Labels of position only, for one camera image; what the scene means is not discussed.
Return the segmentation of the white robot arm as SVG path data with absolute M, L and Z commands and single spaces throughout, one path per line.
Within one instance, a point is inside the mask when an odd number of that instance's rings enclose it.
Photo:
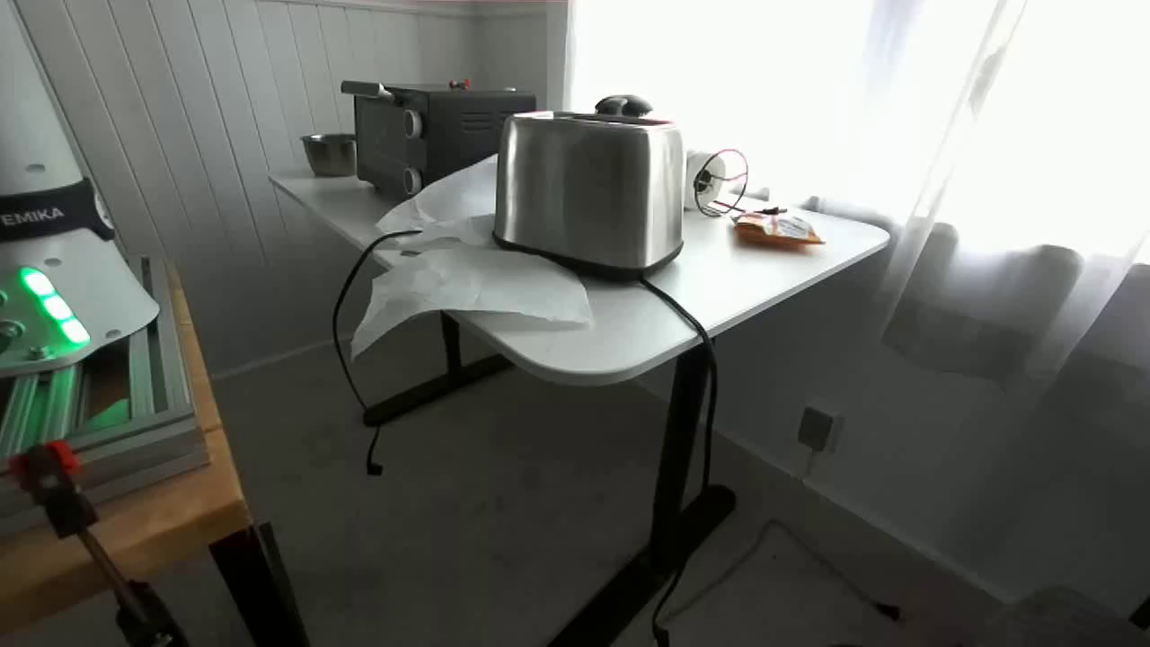
M 13 0 L 0 0 L 0 372 L 77 366 L 157 303 L 114 243 Z

